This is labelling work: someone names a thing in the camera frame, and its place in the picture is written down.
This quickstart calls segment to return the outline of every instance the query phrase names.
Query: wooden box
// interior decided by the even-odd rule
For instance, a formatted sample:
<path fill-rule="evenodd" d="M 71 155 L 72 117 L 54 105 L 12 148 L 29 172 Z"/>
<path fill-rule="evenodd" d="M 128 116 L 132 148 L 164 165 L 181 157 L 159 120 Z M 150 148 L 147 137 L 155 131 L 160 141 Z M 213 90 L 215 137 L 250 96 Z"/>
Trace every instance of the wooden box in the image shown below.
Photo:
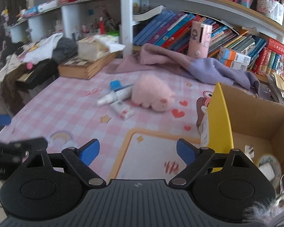
<path fill-rule="evenodd" d="M 78 56 L 58 66 L 59 74 L 63 77 L 91 79 L 103 67 L 119 55 L 119 52 L 110 53 L 95 62 L 81 60 Z"/>

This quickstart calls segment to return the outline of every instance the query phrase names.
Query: pink checkered mat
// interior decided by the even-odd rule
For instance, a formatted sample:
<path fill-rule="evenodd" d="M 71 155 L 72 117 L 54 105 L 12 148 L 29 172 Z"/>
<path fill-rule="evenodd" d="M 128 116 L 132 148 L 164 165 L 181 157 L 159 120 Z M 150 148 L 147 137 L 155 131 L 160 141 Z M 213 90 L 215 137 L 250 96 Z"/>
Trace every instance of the pink checkered mat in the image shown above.
<path fill-rule="evenodd" d="M 176 93 L 173 108 L 165 113 L 134 107 L 134 115 L 121 119 L 109 105 L 97 107 L 97 100 L 110 92 L 109 83 L 128 85 L 142 74 L 164 80 Z M 32 99 L 0 132 L 9 142 L 46 137 L 49 153 L 81 147 L 93 138 L 100 152 L 90 164 L 109 181 L 119 179 L 159 179 L 169 181 L 185 168 L 176 153 L 176 141 L 186 138 L 199 146 L 196 127 L 198 112 L 204 112 L 214 85 L 203 84 L 164 69 L 116 75 L 100 71 L 90 80 L 59 77 Z M 197 99 L 203 98 L 197 108 Z"/>

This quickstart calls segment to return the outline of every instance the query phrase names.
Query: barcode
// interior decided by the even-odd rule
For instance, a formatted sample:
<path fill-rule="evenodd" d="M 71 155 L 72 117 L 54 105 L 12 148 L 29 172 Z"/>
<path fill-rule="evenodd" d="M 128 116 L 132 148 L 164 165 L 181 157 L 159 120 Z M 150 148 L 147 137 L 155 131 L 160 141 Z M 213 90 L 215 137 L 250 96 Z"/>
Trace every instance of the barcode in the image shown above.
<path fill-rule="evenodd" d="M 246 65 L 241 65 L 241 66 L 240 66 L 240 70 L 242 70 L 242 71 L 246 71 L 246 68 L 247 68 Z"/>
<path fill-rule="evenodd" d="M 248 59 L 249 59 L 248 57 L 244 57 L 243 63 L 248 64 L 249 63 Z"/>

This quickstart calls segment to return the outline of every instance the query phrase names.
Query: pink stuffed pig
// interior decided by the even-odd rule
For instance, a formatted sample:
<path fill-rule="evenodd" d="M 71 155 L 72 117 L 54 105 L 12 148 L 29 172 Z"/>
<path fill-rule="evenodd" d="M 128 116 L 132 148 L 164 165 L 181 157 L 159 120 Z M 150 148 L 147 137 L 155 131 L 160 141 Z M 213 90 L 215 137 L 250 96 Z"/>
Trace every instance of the pink stuffed pig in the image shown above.
<path fill-rule="evenodd" d="M 156 76 L 142 75 L 132 87 L 131 100 L 138 106 L 165 112 L 173 106 L 175 93 Z"/>

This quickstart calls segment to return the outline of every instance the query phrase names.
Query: pink blanket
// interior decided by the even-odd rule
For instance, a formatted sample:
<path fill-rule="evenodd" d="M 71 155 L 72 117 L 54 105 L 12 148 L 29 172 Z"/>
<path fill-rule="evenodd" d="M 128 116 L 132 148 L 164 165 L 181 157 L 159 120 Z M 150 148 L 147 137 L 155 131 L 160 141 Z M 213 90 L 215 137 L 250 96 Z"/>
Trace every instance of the pink blanket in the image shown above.
<path fill-rule="evenodd" d="M 227 85 L 237 83 L 248 90 L 251 87 L 259 90 L 260 87 L 258 79 L 251 72 L 234 70 L 213 58 L 194 59 L 152 44 L 143 45 L 139 53 L 123 60 L 115 59 L 107 68 L 107 73 L 152 70 L 156 67 L 203 83 L 221 82 Z"/>

